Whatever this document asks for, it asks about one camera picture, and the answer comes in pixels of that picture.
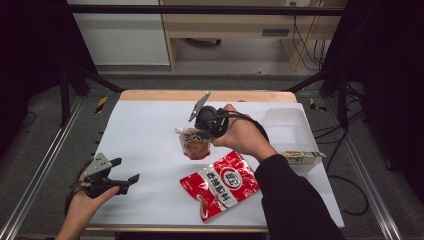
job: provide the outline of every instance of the black sleeve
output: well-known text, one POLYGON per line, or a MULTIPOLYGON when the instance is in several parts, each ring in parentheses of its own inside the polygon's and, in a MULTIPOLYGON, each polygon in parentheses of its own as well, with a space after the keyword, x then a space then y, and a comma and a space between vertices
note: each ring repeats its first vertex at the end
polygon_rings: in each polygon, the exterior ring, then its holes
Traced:
POLYGON ((255 177, 271 240, 344 239, 319 193, 282 155, 265 159, 255 177))

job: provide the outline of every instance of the gray carpet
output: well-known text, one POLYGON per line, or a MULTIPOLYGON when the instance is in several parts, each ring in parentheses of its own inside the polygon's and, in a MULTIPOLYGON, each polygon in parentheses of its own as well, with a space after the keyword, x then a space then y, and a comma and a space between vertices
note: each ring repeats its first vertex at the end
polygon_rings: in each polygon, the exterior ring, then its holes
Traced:
MULTIPOLYGON (((185 85, 187 84, 186 81, 174 79, 172 82, 173 88, 188 89, 185 85)), ((136 88, 136 86, 130 86, 130 82, 127 81, 128 85, 123 87, 136 88)), ((216 84, 216 88, 213 88, 212 82, 216 81, 211 80, 210 85, 207 84, 205 89, 222 88, 222 84, 216 84)), ((233 83, 233 81, 232 83, 228 82, 226 88, 231 89, 229 86, 232 86, 233 83)), ((266 89, 266 84, 261 84, 260 86, 266 89)), ((93 90, 90 96, 85 98, 82 110, 30 208, 19 230, 19 235, 54 235, 58 231, 64 218, 63 204, 67 194, 66 187, 72 183, 83 162, 87 161, 96 150, 96 141, 101 140, 101 132, 106 127, 108 116, 113 110, 118 97, 118 94, 100 89, 93 90), (103 95, 109 96, 108 101, 102 113, 95 113, 97 103, 103 95)), ((309 108, 310 97, 314 97, 317 106, 324 107, 325 102, 319 98, 315 91, 304 91, 298 94, 298 101, 304 104, 311 129, 317 130, 334 126, 335 123, 328 112, 309 108)), ((350 114, 353 114, 360 110, 360 106, 354 103, 351 105, 351 109, 350 114)), ((14 206, 36 171, 40 159, 43 158, 58 130, 60 123, 58 88, 52 88, 34 97, 29 110, 37 114, 37 119, 32 125, 21 130, 12 147, 0 162, 0 180, 2 180, 3 190, 0 196, 3 202, 0 205, 0 220, 2 223, 12 213, 14 206)), ((28 114, 28 120, 26 121, 30 122, 32 117, 32 113, 28 114)), ((404 239, 424 239, 424 230, 419 227, 424 220, 423 206, 414 197, 400 173, 386 170, 382 154, 379 152, 378 145, 375 143, 366 123, 359 119, 351 124, 349 135, 355 141, 363 159, 366 160, 367 168, 372 173, 373 180, 377 184, 404 239)), ((336 131, 325 138, 317 140, 317 143, 323 143, 318 145, 320 150, 327 155, 331 155, 336 143, 326 144, 325 142, 335 141, 340 136, 340 133, 336 131)), ((343 144, 335 155, 330 174, 343 176, 357 182, 343 144)), ((357 189, 337 179, 331 179, 330 182, 336 199, 344 209, 353 212, 359 212, 363 209, 365 205, 364 199, 357 189)), ((384 239, 372 209, 369 209, 364 216, 359 217, 342 214, 346 224, 342 231, 347 238, 384 239)), ((113 236, 112 233, 103 232, 87 232, 87 235, 113 236)))
MULTIPOLYGON (((177 63, 179 68, 174 72, 155 67, 147 67, 155 69, 153 72, 145 71, 146 68, 129 67, 124 72, 130 70, 129 72, 133 74, 122 75, 121 66, 98 66, 98 68, 106 79, 129 89, 282 90, 290 88, 310 74, 310 71, 305 69, 291 72, 286 59, 274 54, 282 52, 281 45, 263 41, 259 43, 263 48, 255 49, 250 47, 252 46, 250 44, 252 44, 250 41, 240 44, 235 40, 223 40, 220 47, 205 49, 204 46, 194 46, 193 43, 183 41, 181 48, 185 51, 180 52, 177 63)), ((81 165, 95 152, 96 142, 101 140, 101 132, 106 127, 119 94, 105 90, 93 81, 88 83, 92 92, 88 97, 84 97, 81 111, 22 222, 18 236, 40 239, 57 233, 64 219, 67 186, 73 182, 81 165), (95 113, 99 99, 105 95, 109 98, 102 113, 95 113)), ((319 87, 320 83, 315 83, 297 94, 298 101, 304 105, 312 130, 336 124, 329 112, 309 108, 310 97, 315 99, 319 107, 329 107, 326 103, 334 102, 333 99, 320 99, 316 91, 319 87)), ((78 102, 74 97, 71 99, 73 102, 78 102)), ((354 102, 350 105, 350 109, 349 115, 353 115, 360 111, 361 107, 354 102)), ((29 111, 31 113, 28 113, 23 123, 23 126, 27 124, 29 126, 21 129, 0 160, 1 226, 4 226, 13 213, 59 130, 61 121, 59 88, 54 87, 35 96, 29 104, 29 111)), ((337 145, 334 141, 340 137, 341 133, 336 131, 316 141, 320 150, 330 156, 337 145)), ((424 239, 422 227, 424 206, 415 197, 401 173, 386 169, 383 154, 366 122, 358 119, 350 124, 349 137, 366 164, 403 239, 424 239)), ((345 143, 338 149, 329 173, 359 183, 345 143)), ((330 182, 336 199, 343 209, 352 212, 363 210, 364 198, 356 188, 339 179, 330 179, 330 182)), ((386 239, 373 209, 370 208, 363 216, 352 216, 344 212, 342 216, 346 225, 342 231, 346 238, 386 239)), ((86 233, 86 237, 112 238, 113 233, 90 231, 86 233)))

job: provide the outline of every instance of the food package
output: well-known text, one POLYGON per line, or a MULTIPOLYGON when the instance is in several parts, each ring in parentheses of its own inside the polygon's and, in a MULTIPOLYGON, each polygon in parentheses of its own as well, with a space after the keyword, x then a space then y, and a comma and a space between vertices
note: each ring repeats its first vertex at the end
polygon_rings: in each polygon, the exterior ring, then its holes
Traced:
POLYGON ((199 201, 202 221, 231 208, 259 190, 253 170, 234 151, 181 179, 180 183, 199 201))
POLYGON ((176 128, 175 132, 180 134, 180 143, 184 155, 191 160, 202 160, 210 155, 210 142, 202 139, 199 130, 195 128, 176 128))

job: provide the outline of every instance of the white table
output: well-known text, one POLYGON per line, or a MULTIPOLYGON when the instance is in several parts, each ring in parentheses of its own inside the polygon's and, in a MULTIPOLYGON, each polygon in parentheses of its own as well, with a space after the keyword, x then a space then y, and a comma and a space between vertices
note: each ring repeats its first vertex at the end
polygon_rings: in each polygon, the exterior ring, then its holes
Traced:
MULTIPOLYGON (((115 196, 103 205, 88 230, 267 231, 261 192, 203 223, 199 203, 180 185, 181 178, 231 151, 212 146, 211 155, 200 161, 189 160, 182 154, 174 128, 194 125, 187 119, 204 94, 205 91, 130 90, 121 95, 97 152, 102 152, 109 160, 122 158, 122 164, 112 169, 110 178, 126 180, 140 173, 140 179, 130 187, 127 195, 115 196)), ((265 91, 213 91, 207 105, 219 108, 227 102, 259 122, 267 108, 300 105, 292 93, 265 91)), ((252 169, 257 168, 255 159, 243 157, 252 169)), ((336 224, 343 227, 322 163, 305 177, 321 194, 336 224)))

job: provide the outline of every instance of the human hand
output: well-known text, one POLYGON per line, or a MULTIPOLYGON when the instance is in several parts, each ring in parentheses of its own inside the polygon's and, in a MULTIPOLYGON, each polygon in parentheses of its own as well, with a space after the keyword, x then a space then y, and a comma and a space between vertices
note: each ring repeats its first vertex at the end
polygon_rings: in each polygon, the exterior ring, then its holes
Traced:
MULTIPOLYGON (((224 110, 236 111, 231 104, 227 104, 224 110)), ((251 155, 259 162, 277 154, 277 151, 252 122, 237 117, 229 118, 227 132, 222 137, 210 139, 210 141, 216 147, 225 146, 238 153, 251 155)))
POLYGON ((118 191, 119 187, 113 187, 97 198, 90 198, 84 190, 77 190, 56 239, 79 239, 100 206, 115 196, 118 191))

